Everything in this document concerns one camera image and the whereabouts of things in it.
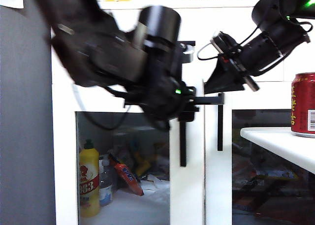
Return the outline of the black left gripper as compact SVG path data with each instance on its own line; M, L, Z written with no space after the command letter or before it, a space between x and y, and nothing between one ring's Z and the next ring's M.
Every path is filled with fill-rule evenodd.
M161 86L125 98L126 105L138 105L156 129L169 129L169 121L192 122L200 105L223 105L224 94L204 97L196 95L196 87L185 82L175 83L170 89Z

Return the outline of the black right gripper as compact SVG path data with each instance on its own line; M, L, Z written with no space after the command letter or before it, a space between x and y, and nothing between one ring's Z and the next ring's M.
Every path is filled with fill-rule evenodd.
M242 47L230 35L218 32L213 36L213 46L219 57L215 70L204 84L204 94L243 91L245 84L254 92L259 90L240 61Z

